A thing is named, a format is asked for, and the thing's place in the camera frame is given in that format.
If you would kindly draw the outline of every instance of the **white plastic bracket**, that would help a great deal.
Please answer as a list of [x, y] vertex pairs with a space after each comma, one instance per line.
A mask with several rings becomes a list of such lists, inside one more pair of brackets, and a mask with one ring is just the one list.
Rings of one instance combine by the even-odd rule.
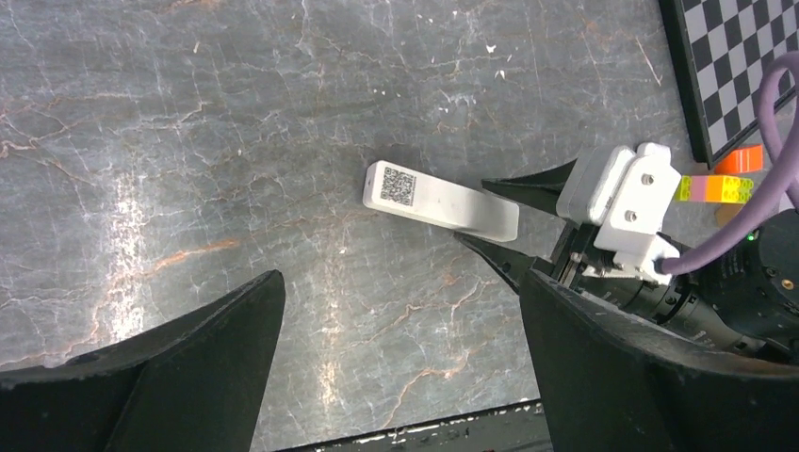
[[656, 143], [638, 147], [594, 242], [597, 248], [616, 251], [613, 262], [618, 271], [613, 273], [621, 273], [617, 277], [660, 284], [671, 281], [670, 275], [655, 271], [655, 261], [679, 256], [674, 246], [658, 236], [679, 180], [668, 147]]

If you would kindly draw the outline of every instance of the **black metal edge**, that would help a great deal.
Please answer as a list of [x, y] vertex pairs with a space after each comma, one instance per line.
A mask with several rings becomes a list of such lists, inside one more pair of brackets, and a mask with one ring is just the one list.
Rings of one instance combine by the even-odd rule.
[[[242, 297], [247, 296], [254, 287], [268, 283], [273, 278], [281, 282], [283, 275], [277, 270], [264, 272], [219, 299], [124, 341], [75, 356], [56, 367], [37, 365], [0, 372], [0, 382], [7, 386], [15, 386], [65, 379], [85, 379], [122, 368], [135, 367], [154, 357], [168, 354], [176, 347], [182, 347], [191, 334], [207, 330], [210, 327], [209, 322], [219, 321], [219, 318], [235, 308]], [[156, 343], [157, 348], [153, 349], [151, 343]]]
[[552, 248], [552, 253], [549, 254], [549, 261], [552, 262], [552, 264], [558, 264], [558, 258], [561, 257], [563, 250], [566, 248], [566, 244], [570, 243], [574, 238], [577, 229], [578, 226], [571, 221], [566, 221], [566, 224], [563, 225], [561, 234], [558, 235], [558, 241], [555, 242], [555, 247]]
[[552, 444], [543, 405], [540, 400], [531, 400], [287, 450], [544, 452], [551, 451]]
[[[775, 102], [775, 110], [781, 110], [795, 96], [796, 96], [796, 86], [794, 86], [793, 88], [791, 88], [788, 91], [786, 91], [785, 94], [783, 94], [782, 96], [780, 96], [779, 99], [776, 100], [776, 102]], [[729, 155], [729, 153], [735, 151], [735, 149], [737, 147], [741, 146], [741, 144], [747, 138], [751, 137], [752, 134], [754, 134], [755, 131], [757, 131], [757, 130], [758, 130], [758, 121], [757, 120], [752, 121], [751, 124], [747, 125], [743, 129], [741, 129], [740, 132], [735, 134], [735, 137], [733, 137], [731, 140], [729, 140], [729, 142], [721, 149], [721, 151], [719, 151], [718, 153], [716, 153], [712, 157], [712, 161], [710, 162], [710, 167], [713, 168], [716, 165], [718, 165], [722, 160], [724, 160], [725, 157], [727, 157]]]
[[525, 186], [511, 179], [483, 179], [481, 184], [484, 190], [501, 198], [527, 205], [553, 217], [558, 216], [557, 204], [558, 198], [561, 196], [560, 191]]
[[682, 13], [679, 0], [659, 0], [660, 15], [663, 19], [663, 29], [669, 44], [669, 54], [672, 57], [677, 91], [685, 115], [685, 126], [688, 129], [688, 139], [691, 143], [693, 159], [700, 163], [710, 163], [713, 153], [710, 149], [710, 138], [705, 127], [705, 109], [702, 106], [701, 95], [698, 89], [698, 80], [693, 67], [693, 52], [688, 42], [688, 27]]
[[563, 191], [563, 187], [566, 185], [566, 182], [568, 182], [569, 176], [571, 175], [572, 170], [574, 170], [576, 164], [577, 159], [574, 159], [569, 160], [558, 167], [545, 169], [533, 174], [502, 179], [483, 179], [483, 181], [543, 188], [558, 192], [560, 194], [560, 192]]
[[519, 295], [519, 283], [533, 258], [523, 252], [502, 247], [469, 234], [455, 232], [454, 237], [479, 255], [492, 270]]

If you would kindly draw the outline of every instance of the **white block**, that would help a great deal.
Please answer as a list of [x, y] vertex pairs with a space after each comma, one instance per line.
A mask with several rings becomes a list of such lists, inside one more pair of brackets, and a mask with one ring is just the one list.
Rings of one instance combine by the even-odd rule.
[[514, 202], [385, 161], [367, 170], [364, 205], [497, 242], [518, 235]]

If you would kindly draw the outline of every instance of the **orange block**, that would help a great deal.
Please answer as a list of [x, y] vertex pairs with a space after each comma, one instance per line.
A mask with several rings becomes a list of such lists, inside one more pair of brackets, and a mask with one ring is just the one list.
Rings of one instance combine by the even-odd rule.
[[724, 178], [709, 177], [708, 187], [705, 189], [705, 200], [710, 202], [718, 202], [721, 200], [724, 194], [724, 185]]
[[713, 172], [716, 174], [744, 174], [763, 169], [763, 145], [748, 146], [729, 153]]

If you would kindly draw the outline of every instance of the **gray marble table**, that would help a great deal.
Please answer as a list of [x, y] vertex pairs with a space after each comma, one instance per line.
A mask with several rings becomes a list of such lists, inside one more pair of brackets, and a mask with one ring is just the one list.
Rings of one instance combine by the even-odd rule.
[[[370, 163], [476, 187], [594, 146], [691, 160], [655, 0], [0, 0], [0, 62], [0, 369], [278, 268], [253, 451], [538, 396], [513, 293], [367, 210]], [[523, 209], [512, 246], [561, 225]]]

